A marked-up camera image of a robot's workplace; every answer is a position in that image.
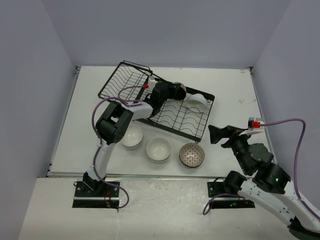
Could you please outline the black glazed tan bowl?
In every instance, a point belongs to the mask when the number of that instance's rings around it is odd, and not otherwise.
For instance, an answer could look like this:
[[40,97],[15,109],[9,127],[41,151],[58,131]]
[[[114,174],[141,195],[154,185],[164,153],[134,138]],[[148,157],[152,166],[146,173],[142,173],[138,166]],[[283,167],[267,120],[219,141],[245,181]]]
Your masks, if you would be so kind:
[[179,90],[174,90],[173,92],[182,92],[182,91],[185,91],[185,97],[187,95],[187,89],[186,89],[186,86],[184,84],[181,83],[181,88]]

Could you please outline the white bowl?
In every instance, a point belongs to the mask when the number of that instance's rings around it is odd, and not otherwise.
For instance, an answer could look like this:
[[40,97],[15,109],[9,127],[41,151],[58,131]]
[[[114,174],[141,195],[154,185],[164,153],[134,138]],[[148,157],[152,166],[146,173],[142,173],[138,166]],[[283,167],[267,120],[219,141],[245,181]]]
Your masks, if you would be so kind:
[[186,100],[186,107],[191,110],[198,110],[199,112],[205,112],[207,109],[207,100],[205,97],[200,94],[192,94],[187,100]]
[[126,149],[128,151],[134,151],[134,150],[137,150],[141,145],[142,145],[142,143],[139,143],[134,146],[126,146],[126,145],[122,145],[122,146],[124,147],[124,149]]
[[139,126],[131,124],[127,128],[121,144],[126,148],[135,148],[142,143],[143,137],[143,130]]

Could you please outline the plain tan bowl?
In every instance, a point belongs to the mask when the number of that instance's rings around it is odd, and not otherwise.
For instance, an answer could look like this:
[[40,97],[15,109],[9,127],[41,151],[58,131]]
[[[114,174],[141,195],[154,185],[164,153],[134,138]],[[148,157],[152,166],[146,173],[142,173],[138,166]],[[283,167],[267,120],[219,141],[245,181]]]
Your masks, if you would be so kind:
[[172,146],[170,142],[164,138],[154,138],[150,140],[146,146],[146,153],[154,159],[164,159],[171,155]]

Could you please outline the tan bowl with leaf motif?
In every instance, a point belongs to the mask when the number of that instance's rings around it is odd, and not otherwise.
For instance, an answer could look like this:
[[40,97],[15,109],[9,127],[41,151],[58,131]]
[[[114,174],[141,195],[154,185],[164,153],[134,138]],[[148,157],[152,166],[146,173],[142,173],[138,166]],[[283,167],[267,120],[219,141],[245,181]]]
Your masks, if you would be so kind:
[[165,163],[170,158],[170,156],[168,156],[166,158],[160,158],[160,159],[155,159],[150,156],[148,158],[154,163],[161,164],[161,163]]

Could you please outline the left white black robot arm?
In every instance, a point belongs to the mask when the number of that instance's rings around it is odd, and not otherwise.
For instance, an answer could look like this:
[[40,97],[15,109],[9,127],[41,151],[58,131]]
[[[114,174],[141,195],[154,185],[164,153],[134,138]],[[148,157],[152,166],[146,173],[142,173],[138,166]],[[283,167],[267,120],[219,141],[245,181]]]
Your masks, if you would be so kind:
[[99,139],[99,145],[90,168],[84,173],[82,181],[86,190],[97,197],[103,193],[106,168],[111,153],[134,120],[156,116],[167,100],[184,100],[186,87],[180,82],[157,82],[150,94],[144,99],[124,100],[119,96],[108,96],[94,108],[91,116],[93,131]]

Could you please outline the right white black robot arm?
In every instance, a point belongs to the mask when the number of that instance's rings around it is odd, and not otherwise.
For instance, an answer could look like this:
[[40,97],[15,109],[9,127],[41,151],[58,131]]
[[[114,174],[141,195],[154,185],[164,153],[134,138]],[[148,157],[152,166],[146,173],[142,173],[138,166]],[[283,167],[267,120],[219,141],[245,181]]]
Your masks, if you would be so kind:
[[209,125],[211,144],[231,149],[242,173],[230,171],[223,181],[223,191],[230,197],[248,199],[282,221],[300,240],[320,238],[320,211],[303,199],[295,182],[262,143],[249,144],[253,129]]

